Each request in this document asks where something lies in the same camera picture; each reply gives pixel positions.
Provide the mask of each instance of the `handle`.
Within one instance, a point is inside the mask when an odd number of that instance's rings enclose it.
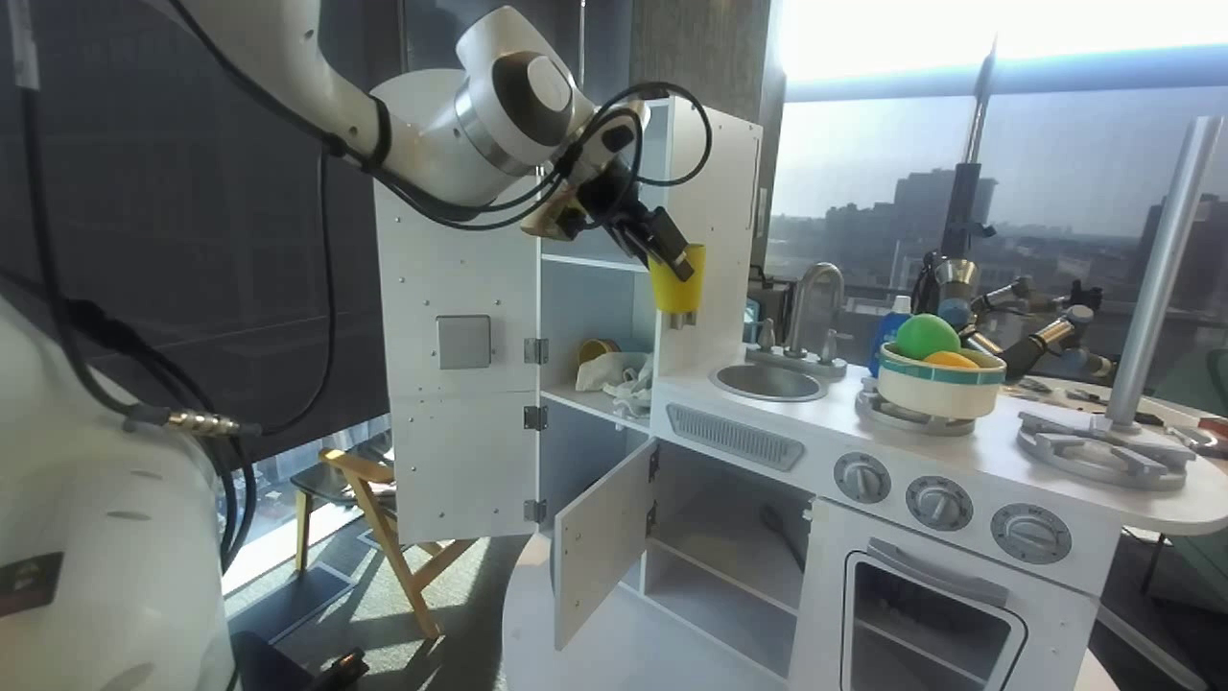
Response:
[[[992,582],[992,578],[978,578],[978,577],[962,577],[962,570],[953,570],[953,568],[942,568],[942,564],[929,564],[899,546],[888,546],[888,542],[870,542],[870,555],[937,586],[937,592],[953,592],[953,595],[962,595],[962,599],[975,599],[983,608],[995,608],[1003,609],[1009,592],[1003,582]]]

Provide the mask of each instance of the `cabinet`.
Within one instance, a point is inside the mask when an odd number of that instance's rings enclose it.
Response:
[[[394,79],[380,96],[412,109]],[[558,643],[612,592],[633,592],[783,678],[804,568],[779,535],[805,546],[804,498],[662,440],[651,407],[626,416],[576,393],[590,336],[651,375],[740,356],[760,130],[722,112],[709,124],[714,150],[692,185],[640,188],[645,208],[708,244],[694,327],[662,320],[647,274],[599,231],[456,233],[375,188],[399,535],[548,535]],[[647,105],[645,175],[688,171],[702,142],[692,105]]]

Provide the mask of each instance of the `wooden chair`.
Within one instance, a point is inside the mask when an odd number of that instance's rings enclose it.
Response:
[[[374,459],[374,457],[356,457],[347,448],[329,448],[329,451],[321,451],[321,459],[353,486],[353,498],[356,498],[360,514],[370,518],[370,528],[380,542],[383,559],[390,564],[390,570],[399,578],[399,592],[412,599],[412,609],[421,627],[421,637],[439,637],[442,629],[435,622],[435,609],[421,599],[421,586],[429,578],[439,578],[472,542],[449,542],[449,546],[421,542],[421,546],[416,546],[416,549],[429,551],[429,559],[416,570],[402,546],[399,546],[399,535],[394,535],[390,492],[374,486],[374,485],[383,485],[383,486],[394,485],[390,466]]]

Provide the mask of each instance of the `bowl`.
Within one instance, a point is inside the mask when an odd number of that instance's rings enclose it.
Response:
[[[944,367],[893,352],[889,340],[879,348],[879,396],[937,418],[985,418],[999,386],[1004,385],[1004,362],[978,348],[960,348],[978,367]]]

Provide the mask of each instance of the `toy kitchen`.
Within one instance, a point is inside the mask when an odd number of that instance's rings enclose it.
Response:
[[[702,244],[694,316],[656,312],[605,239],[477,252],[375,192],[399,535],[529,535],[516,691],[1077,686],[1121,528],[1224,528],[1228,466],[1012,396],[995,363],[874,379],[747,348],[760,130],[709,124],[702,175],[645,198]],[[681,101],[645,139],[665,175],[702,150]]]

